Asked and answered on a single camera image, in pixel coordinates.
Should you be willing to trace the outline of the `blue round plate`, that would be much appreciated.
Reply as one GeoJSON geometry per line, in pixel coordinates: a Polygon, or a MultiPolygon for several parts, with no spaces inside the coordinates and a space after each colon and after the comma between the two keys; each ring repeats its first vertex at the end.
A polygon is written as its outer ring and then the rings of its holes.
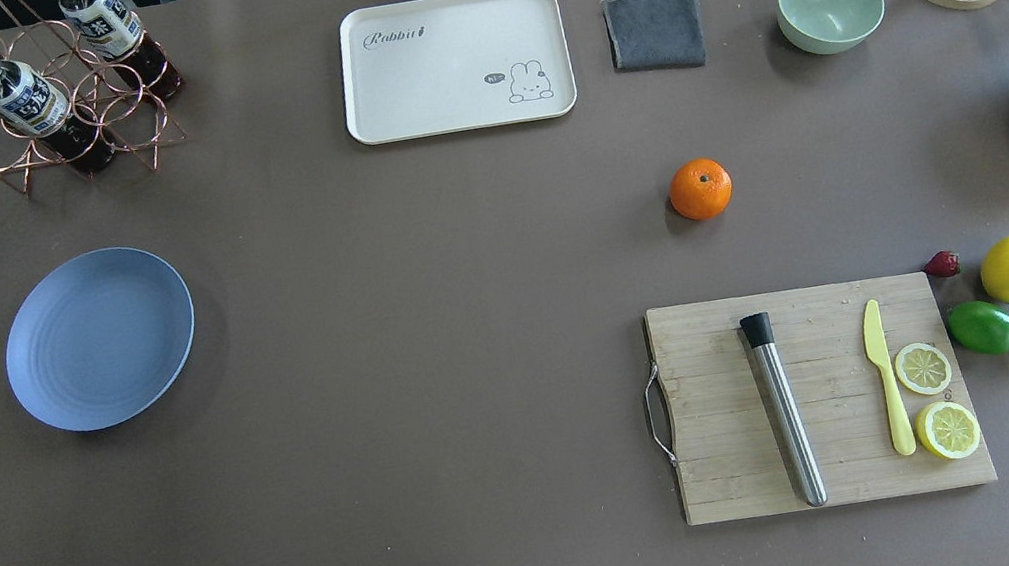
{"type": "Polygon", "coordinates": [[[32,418],[60,430],[98,431],[140,414],[169,390],[193,345],[183,276],[143,249],[77,255],[19,308],[8,385],[32,418]]]}

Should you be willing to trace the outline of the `grey folded cloth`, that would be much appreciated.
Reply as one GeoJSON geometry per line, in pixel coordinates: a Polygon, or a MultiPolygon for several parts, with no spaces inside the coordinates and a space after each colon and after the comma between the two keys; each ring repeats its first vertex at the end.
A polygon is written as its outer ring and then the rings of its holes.
{"type": "Polygon", "coordinates": [[[699,0],[602,0],[602,7],[618,70],[706,65],[699,0]]]}

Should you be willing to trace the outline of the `orange mandarin fruit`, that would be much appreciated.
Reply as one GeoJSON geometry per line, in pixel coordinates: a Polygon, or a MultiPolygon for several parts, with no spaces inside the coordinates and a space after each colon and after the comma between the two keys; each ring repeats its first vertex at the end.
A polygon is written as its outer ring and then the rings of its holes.
{"type": "Polygon", "coordinates": [[[684,163],[670,181],[669,205],[690,220],[720,216],[732,200],[734,188],[728,169],[705,156],[684,163]]]}

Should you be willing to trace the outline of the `lower lemon half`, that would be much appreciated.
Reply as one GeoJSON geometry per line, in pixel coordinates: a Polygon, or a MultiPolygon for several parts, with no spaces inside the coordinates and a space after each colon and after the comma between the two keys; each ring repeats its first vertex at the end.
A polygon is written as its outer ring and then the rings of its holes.
{"type": "Polygon", "coordinates": [[[975,413],[957,402],[933,401],[915,419],[918,440],[941,459],[963,459],[980,447],[982,431],[975,413]]]}

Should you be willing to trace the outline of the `green ceramic bowl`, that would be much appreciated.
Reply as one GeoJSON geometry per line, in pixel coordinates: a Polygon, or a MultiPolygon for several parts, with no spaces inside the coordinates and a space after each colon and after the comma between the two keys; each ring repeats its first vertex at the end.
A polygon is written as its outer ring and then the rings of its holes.
{"type": "Polygon", "coordinates": [[[779,29],[807,54],[835,55],[868,39],[886,14],[884,0],[776,0],[779,29]]]}

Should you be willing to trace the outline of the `tea bottle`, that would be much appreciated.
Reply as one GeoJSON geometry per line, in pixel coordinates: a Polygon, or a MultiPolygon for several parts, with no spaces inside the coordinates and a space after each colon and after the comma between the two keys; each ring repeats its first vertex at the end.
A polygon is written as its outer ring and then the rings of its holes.
{"type": "Polygon", "coordinates": [[[131,90],[173,99],[184,78],[126,0],[58,0],[65,20],[131,90]]]}
{"type": "Polygon", "coordinates": [[[0,117],[76,171],[96,173],[114,160],[100,126],[77,116],[69,94],[29,64],[0,59],[0,117]]]}

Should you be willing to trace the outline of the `small red strawberry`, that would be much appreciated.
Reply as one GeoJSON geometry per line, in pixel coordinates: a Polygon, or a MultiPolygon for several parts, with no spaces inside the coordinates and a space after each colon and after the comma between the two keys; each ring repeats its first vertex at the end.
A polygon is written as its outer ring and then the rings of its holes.
{"type": "Polygon", "coordinates": [[[955,277],[961,271],[959,256],[950,250],[941,250],[934,253],[920,270],[925,275],[935,278],[955,277]]]}

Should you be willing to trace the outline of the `yellow plastic knife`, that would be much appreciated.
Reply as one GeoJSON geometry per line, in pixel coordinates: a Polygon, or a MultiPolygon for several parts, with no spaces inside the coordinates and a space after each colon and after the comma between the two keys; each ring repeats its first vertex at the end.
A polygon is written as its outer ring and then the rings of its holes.
{"type": "Polygon", "coordinates": [[[866,357],[878,369],[891,444],[901,456],[911,456],[916,452],[915,436],[909,424],[908,412],[905,411],[903,400],[898,393],[887,336],[883,330],[880,305],[877,299],[869,299],[864,306],[862,332],[866,357]]]}

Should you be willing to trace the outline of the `right rear tea bottle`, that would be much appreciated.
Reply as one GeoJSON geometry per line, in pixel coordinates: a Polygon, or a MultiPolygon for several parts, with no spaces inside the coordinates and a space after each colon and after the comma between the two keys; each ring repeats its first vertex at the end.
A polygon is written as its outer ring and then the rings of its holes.
{"type": "Polygon", "coordinates": [[[131,90],[173,99],[184,78],[126,0],[58,0],[65,20],[131,90]]]}

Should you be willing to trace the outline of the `green lime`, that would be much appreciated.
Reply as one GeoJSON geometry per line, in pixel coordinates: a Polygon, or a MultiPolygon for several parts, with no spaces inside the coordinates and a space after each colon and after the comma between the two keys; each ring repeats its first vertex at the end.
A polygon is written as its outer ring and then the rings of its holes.
{"type": "Polygon", "coordinates": [[[996,356],[1009,352],[1009,313],[983,300],[963,302],[948,312],[947,331],[964,348],[996,356]]]}

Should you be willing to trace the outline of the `wooden cutting board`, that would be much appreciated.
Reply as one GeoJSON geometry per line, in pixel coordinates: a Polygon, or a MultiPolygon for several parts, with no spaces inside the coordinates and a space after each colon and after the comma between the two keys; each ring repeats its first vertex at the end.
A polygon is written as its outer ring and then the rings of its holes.
{"type": "Polygon", "coordinates": [[[863,338],[865,305],[874,301],[890,354],[921,343],[956,362],[931,284],[919,272],[645,312],[687,523],[807,510],[741,328],[742,318],[759,312],[769,315],[828,505],[994,482],[985,446],[956,460],[893,448],[881,375],[863,338]]]}

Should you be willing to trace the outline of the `cream rabbit tray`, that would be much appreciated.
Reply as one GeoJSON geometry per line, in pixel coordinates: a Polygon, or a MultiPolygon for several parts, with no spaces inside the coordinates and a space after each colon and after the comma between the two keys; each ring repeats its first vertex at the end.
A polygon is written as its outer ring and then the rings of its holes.
{"type": "Polygon", "coordinates": [[[362,144],[559,117],[577,100],[558,0],[415,0],[339,28],[346,129],[362,144]]]}

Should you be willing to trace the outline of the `front tea bottle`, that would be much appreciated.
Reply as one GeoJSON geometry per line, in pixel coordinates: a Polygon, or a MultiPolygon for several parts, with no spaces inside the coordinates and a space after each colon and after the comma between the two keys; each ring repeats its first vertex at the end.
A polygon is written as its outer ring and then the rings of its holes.
{"type": "Polygon", "coordinates": [[[114,160],[100,126],[77,116],[69,94],[29,64],[0,59],[0,117],[76,171],[96,173],[114,160]]]}

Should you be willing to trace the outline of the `steel muddler black tip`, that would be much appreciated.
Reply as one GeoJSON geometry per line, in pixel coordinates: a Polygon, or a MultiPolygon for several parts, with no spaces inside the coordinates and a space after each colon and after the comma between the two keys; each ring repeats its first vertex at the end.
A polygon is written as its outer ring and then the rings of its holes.
{"type": "Polygon", "coordinates": [[[767,384],[768,397],[773,406],[776,421],[780,425],[785,452],[789,465],[798,477],[798,484],[809,507],[825,506],[828,503],[828,489],[815,457],[811,442],[799,413],[792,382],[782,363],[775,332],[772,331],[768,312],[753,313],[740,320],[747,345],[753,359],[760,366],[761,376],[767,384]]]}

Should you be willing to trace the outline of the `upper lemon slice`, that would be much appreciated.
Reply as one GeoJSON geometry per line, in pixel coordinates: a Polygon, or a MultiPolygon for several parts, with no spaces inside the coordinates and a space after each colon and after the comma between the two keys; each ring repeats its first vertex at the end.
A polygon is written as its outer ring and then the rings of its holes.
{"type": "Polygon", "coordinates": [[[893,370],[905,389],[923,397],[947,391],[952,382],[952,363],[935,345],[909,343],[895,355],[893,370]]]}

